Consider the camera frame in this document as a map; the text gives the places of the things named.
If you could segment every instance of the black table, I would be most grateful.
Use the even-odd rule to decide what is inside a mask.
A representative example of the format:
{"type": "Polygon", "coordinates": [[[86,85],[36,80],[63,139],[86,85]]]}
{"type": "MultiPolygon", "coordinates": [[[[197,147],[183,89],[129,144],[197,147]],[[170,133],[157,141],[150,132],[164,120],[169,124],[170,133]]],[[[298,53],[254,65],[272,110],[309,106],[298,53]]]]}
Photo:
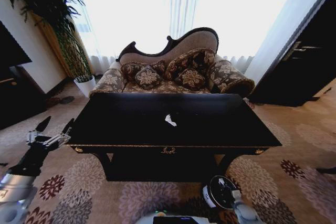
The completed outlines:
{"type": "Polygon", "coordinates": [[[97,93],[70,135],[112,181],[204,182],[238,156],[281,146],[236,94],[97,93]],[[225,154],[218,166],[214,154],[225,154]]]}

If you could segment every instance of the wall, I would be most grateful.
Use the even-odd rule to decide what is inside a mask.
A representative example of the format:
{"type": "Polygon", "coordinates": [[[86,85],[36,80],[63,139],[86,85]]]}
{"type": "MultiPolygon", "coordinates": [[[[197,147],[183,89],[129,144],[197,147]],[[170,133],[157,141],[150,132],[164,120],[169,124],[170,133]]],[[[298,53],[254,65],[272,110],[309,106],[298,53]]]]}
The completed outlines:
{"type": "Polygon", "coordinates": [[[245,75],[257,84],[316,0],[287,0],[245,75]]]}
{"type": "Polygon", "coordinates": [[[20,15],[20,4],[17,3],[13,9],[9,0],[0,0],[0,20],[32,60],[22,66],[46,93],[66,74],[33,19],[28,17],[24,22],[24,16],[20,15]]]}

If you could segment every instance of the potted plant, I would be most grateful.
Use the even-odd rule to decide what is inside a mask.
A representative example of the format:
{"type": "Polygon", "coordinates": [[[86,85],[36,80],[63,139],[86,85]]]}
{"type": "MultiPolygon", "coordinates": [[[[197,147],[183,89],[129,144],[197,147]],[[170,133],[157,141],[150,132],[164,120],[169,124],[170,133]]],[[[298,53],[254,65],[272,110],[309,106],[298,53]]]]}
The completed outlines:
{"type": "Polygon", "coordinates": [[[33,12],[40,17],[39,22],[48,23],[54,30],[66,64],[71,71],[75,84],[88,97],[95,87],[95,80],[90,71],[85,51],[75,37],[75,26],[71,16],[78,12],[69,3],[82,0],[23,0],[24,6],[21,14],[27,20],[28,13],[33,12]]]}

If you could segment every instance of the decorative pillow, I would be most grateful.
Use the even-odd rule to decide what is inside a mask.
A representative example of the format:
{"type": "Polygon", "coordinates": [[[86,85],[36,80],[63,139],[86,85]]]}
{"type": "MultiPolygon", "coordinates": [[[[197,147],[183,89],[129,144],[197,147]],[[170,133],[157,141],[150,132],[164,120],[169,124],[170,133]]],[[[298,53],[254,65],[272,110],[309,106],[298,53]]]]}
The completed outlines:
{"type": "Polygon", "coordinates": [[[164,71],[166,70],[166,65],[164,64],[164,60],[160,60],[158,62],[150,64],[150,66],[156,71],[156,73],[159,74],[159,76],[162,76],[164,74],[164,71]]]}
{"type": "Polygon", "coordinates": [[[175,79],[175,82],[190,90],[199,90],[205,83],[205,78],[197,72],[194,68],[187,68],[179,77],[175,79]]]}
{"type": "Polygon", "coordinates": [[[164,73],[166,80],[174,80],[191,65],[198,72],[206,75],[207,68],[214,62],[216,53],[209,48],[196,48],[172,60],[164,73]]]}
{"type": "Polygon", "coordinates": [[[144,67],[142,63],[128,62],[121,66],[121,71],[129,81],[135,81],[135,75],[144,67]]]}
{"type": "Polygon", "coordinates": [[[159,85],[161,80],[162,78],[149,65],[144,67],[135,75],[136,83],[146,90],[152,89],[156,85],[159,85]]]}
{"type": "Polygon", "coordinates": [[[129,81],[135,81],[135,75],[145,66],[151,66],[159,75],[162,75],[165,70],[164,60],[160,60],[152,64],[131,61],[122,65],[121,71],[129,81]]]}
{"type": "Polygon", "coordinates": [[[216,53],[210,48],[194,49],[191,66],[202,75],[206,75],[207,69],[214,63],[216,53]]]}
{"type": "Polygon", "coordinates": [[[192,54],[189,52],[186,52],[185,54],[182,54],[178,56],[177,58],[173,59],[167,66],[166,72],[163,75],[163,78],[172,81],[176,77],[179,76],[179,74],[188,68],[192,54]]]}

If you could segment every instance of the black door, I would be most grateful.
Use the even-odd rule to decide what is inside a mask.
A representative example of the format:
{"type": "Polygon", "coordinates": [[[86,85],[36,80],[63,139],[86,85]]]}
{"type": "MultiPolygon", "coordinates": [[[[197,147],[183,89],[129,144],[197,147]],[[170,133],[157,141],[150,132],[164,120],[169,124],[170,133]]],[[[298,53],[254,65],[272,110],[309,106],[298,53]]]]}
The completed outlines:
{"type": "Polygon", "coordinates": [[[336,0],[326,0],[250,100],[299,106],[336,78],[336,0]]]}

